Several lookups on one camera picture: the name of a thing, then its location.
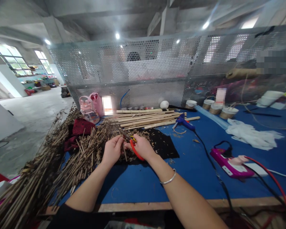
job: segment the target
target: red scissors handle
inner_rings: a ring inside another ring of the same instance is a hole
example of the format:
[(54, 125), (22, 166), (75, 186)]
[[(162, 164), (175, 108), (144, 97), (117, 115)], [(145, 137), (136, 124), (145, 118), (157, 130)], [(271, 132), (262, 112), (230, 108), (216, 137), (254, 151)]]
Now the red scissors handle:
[(141, 161), (144, 161), (144, 158), (142, 158), (142, 157), (140, 156), (140, 154), (138, 154), (138, 152), (137, 152), (136, 149), (134, 148), (134, 144), (133, 144), (133, 140), (132, 140), (132, 139), (130, 139), (130, 145), (131, 145), (131, 148), (133, 149), (134, 154), (137, 155), (137, 157), (138, 157)]

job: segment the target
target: white cloth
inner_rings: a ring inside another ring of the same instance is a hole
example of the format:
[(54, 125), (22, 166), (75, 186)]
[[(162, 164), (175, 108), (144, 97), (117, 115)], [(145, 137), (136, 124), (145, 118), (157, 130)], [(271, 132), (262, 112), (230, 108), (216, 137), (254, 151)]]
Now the white cloth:
[(277, 147), (275, 138), (283, 137), (276, 131), (257, 131), (253, 126), (241, 121), (228, 119), (228, 123), (230, 126), (226, 132), (234, 135), (233, 139), (250, 144), (254, 148), (270, 150)]

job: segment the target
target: blue glue gun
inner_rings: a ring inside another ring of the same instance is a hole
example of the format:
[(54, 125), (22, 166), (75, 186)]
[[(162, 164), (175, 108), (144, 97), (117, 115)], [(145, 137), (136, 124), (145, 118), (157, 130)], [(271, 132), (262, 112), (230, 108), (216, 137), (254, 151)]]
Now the blue glue gun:
[(192, 124), (188, 123), (188, 122), (184, 119), (184, 114), (181, 114), (181, 115), (177, 118), (176, 124), (174, 125), (173, 128), (175, 128), (178, 123), (184, 125), (186, 128), (188, 128), (188, 129), (191, 130), (191, 131), (195, 131), (195, 127), (194, 127)]

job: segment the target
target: concrete ceiling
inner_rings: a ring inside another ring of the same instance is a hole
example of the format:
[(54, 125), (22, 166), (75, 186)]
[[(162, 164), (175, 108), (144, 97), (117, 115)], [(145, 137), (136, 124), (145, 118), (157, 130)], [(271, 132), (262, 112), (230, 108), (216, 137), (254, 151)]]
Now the concrete ceiling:
[(239, 26), (239, 20), (259, 10), (259, 26), (286, 22), (286, 0), (1, 0), (0, 35), (34, 44), (64, 36), (69, 37), (65, 42), (112, 39), (115, 32), (159, 35), (163, 11), (169, 15), (170, 9), (177, 9), (170, 33), (200, 30), (207, 20), (208, 30)]

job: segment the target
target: white ball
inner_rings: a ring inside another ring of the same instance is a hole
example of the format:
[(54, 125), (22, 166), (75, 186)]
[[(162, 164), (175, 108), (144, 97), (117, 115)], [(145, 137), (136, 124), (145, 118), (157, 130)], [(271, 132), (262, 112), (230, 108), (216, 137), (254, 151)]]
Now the white ball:
[(160, 103), (160, 108), (161, 108), (161, 109), (167, 109), (167, 108), (168, 108), (168, 105), (169, 105), (168, 101), (162, 101), (162, 102)]

